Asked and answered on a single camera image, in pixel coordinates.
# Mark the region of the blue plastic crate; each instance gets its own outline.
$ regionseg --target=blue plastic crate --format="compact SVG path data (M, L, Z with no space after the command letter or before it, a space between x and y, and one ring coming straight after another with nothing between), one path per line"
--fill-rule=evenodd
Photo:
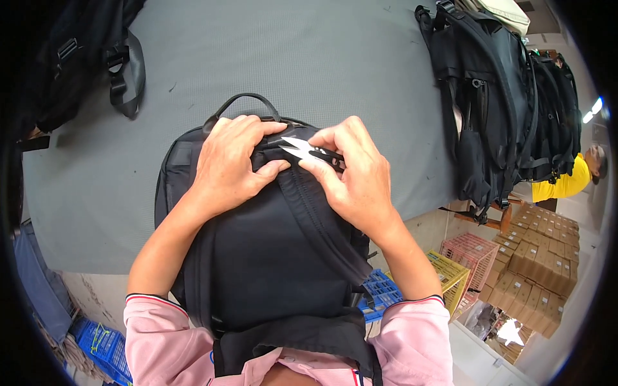
M365 314L365 323L382 319L384 310L388 306L403 301L403 296L397 285L384 275L381 269L373 270L363 285L376 303L374 308L370 308L367 305L367 300L363 298L358 304L358 308Z
M121 385L132 385L133 378L124 353L124 337L119 331L83 317L71 332L83 352L110 378Z

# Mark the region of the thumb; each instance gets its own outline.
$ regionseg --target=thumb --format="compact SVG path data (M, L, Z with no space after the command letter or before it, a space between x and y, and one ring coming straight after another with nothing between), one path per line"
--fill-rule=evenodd
M334 192L344 186L344 183L339 180L335 169L325 162L301 159L298 165L313 174L327 193Z
M290 163L285 159L276 159L270 161L266 165L260 167L254 174L255 185L260 191L263 187L274 181L279 172L286 170L290 167Z

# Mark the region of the person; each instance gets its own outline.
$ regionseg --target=person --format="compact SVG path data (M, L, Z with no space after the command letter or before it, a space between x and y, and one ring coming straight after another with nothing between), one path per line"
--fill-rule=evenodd
M254 115L221 118L203 144L193 185L138 254L124 310L125 351L135 385L372 384L349 358L288 347L244 362L241 374L215 377L213 336L190 328L187 312L168 300L200 227L254 197L290 167L285 160L270 161L254 173L250 161L264 135L285 127ZM345 157L342 175L324 162L298 164L320 182L333 210L381 248L406 299L385 310L379 334L368 339L383 384L452 385L449 312L441 283L391 203L389 163L358 117L320 130L309 142Z
M515 185L516 193L524 201L539 203L550 198L575 196L592 181L595 185L607 176L607 156L599 145L592 145L584 155L575 157L572 175L562 174L555 184L548 181L519 182Z

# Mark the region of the wooden stool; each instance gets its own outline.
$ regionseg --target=wooden stool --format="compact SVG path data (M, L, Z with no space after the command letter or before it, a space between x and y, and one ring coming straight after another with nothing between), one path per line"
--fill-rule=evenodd
M509 204L523 205L523 200L520 198L509 196L508 200L509 200ZM470 200L468 200L467 207L468 208L470 207ZM513 205L509 205L509 207L506 209L500 209L500 207L496 203L491 203L491 207L501 211L502 217L500 218L500 221L494 220L494 219L487 219L487 223L483 225L489 228L498 229L500 233L506 233L506 230L509 227L510 218L513 214ZM455 213L455 218L464 220L464 221L474 222L473 219L463 216L459 213Z

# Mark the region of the hand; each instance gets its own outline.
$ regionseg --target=hand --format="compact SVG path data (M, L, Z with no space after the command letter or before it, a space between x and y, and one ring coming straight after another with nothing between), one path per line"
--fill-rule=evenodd
M345 158L341 179L325 162L298 163L320 182L328 203L343 219L370 238L379 237L387 226L401 221L391 203L391 166L378 152L360 118L349 117L320 130L309 143Z
M280 159L253 173L250 160L254 147L265 135L286 127L284 123L260 122L255 115L219 119L201 147L195 181L185 195L197 219L206 222L236 208L290 167L289 162Z

